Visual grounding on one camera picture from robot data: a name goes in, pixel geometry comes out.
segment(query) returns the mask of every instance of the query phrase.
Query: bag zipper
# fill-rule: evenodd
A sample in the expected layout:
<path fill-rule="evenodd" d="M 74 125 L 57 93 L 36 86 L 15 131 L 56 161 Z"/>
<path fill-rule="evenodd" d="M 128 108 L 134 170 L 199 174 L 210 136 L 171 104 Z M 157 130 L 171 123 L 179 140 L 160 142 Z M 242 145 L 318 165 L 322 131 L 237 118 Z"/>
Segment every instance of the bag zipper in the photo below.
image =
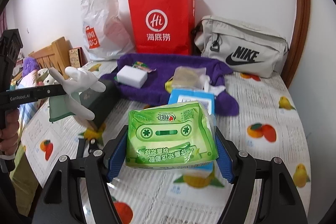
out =
<path fill-rule="evenodd" d="M 217 34 L 217 39 L 212 42 L 210 50 L 212 52 L 219 52 L 219 33 Z"/>

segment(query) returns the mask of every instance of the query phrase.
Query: printed lemon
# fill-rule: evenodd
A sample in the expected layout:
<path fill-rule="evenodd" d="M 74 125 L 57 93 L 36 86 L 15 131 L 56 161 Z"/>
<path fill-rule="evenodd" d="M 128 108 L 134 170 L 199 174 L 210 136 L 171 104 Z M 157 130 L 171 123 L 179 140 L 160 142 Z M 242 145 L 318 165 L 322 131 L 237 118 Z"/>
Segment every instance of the printed lemon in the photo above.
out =
<path fill-rule="evenodd" d="M 103 123 L 101 127 L 98 129 L 98 131 L 94 131 L 93 129 L 87 128 L 85 132 L 81 133 L 80 135 L 89 141 L 92 139 L 100 140 L 105 128 L 106 124 Z"/>
<path fill-rule="evenodd" d="M 280 97 L 279 108 L 284 108 L 287 110 L 295 109 L 285 96 Z"/>
<path fill-rule="evenodd" d="M 306 183 L 310 182 L 306 167 L 303 164 L 297 165 L 295 173 L 293 175 L 293 181 L 295 186 L 299 188 L 306 186 Z"/>
<path fill-rule="evenodd" d="M 91 71 L 91 72 L 99 71 L 100 66 L 101 66 L 101 64 L 96 64 L 96 65 L 92 66 L 91 68 L 89 68 L 89 71 Z"/>
<path fill-rule="evenodd" d="M 208 186 L 212 179 L 215 178 L 215 171 L 213 170 L 207 178 L 192 177 L 183 175 L 183 181 L 194 188 L 204 188 Z"/>

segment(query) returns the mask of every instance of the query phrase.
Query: plaid fabric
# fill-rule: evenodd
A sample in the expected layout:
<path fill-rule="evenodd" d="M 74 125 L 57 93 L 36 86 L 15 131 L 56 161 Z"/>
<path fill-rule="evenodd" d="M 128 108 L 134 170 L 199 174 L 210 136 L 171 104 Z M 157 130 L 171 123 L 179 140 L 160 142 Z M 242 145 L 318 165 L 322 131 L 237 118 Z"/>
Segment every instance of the plaid fabric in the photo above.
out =
<path fill-rule="evenodd" d="M 4 30 L 7 30 L 6 9 L 4 9 L 0 15 L 0 36 Z"/>

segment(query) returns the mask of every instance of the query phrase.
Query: screw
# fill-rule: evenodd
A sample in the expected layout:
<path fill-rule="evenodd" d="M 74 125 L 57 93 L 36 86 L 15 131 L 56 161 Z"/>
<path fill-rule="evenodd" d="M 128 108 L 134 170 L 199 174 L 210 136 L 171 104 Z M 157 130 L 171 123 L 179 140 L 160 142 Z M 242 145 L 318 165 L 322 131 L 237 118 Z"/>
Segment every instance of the screw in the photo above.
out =
<path fill-rule="evenodd" d="M 67 157 L 67 156 L 65 156 L 65 155 L 63 155 L 63 156 L 60 156 L 60 157 L 59 157 L 59 161 L 60 161 L 60 162 L 64 162 L 64 161 L 66 161 L 66 160 L 67 160 L 67 158 L 68 158 L 68 157 Z"/>
<path fill-rule="evenodd" d="M 275 158 L 274 158 L 274 162 L 275 162 L 276 164 L 281 164 L 281 163 L 282 163 L 282 160 L 281 160 L 280 158 L 278 158 L 278 157 L 275 157 Z"/>
<path fill-rule="evenodd" d="M 238 153 L 239 156 L 243 157 L 243 158 L 246 158 L 248 156 L 248 153 L 246 151 L 239 151 Z"/>
<path fill-rule="evenodd" d="M 94 155 L 95 157 L 99 157 L 99 156 L 103 155 L 103 151 L 101 151 L 101 150 L 96 150 L 95 152 L 93 152 L 93 155 Z"/>

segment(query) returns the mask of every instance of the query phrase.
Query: blue gripper pad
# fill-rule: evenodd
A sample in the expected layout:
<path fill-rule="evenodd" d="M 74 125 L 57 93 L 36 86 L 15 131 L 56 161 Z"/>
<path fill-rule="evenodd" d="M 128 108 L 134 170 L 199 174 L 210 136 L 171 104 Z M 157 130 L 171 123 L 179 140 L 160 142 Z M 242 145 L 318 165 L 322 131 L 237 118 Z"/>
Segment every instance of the blue gripper pad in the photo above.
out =
<path fill-rule="evenodd" d="M 217 135 L 215 135 L 215 140 L 219 154 L 219 157 L 216 160 L 219 170 L 223 178 L 227 179 L 229 183 L 232 183 L 235 178 L 232 172 L 232 160 Z"/>
<path fill-rule="evenodd" d="M 109 172 L 106 175 L 108 181 L 112 181 L 119 175 L 120 169 L 126 157 L 127 132 L 118 143 L 112 157 L 109 160 Z"/>

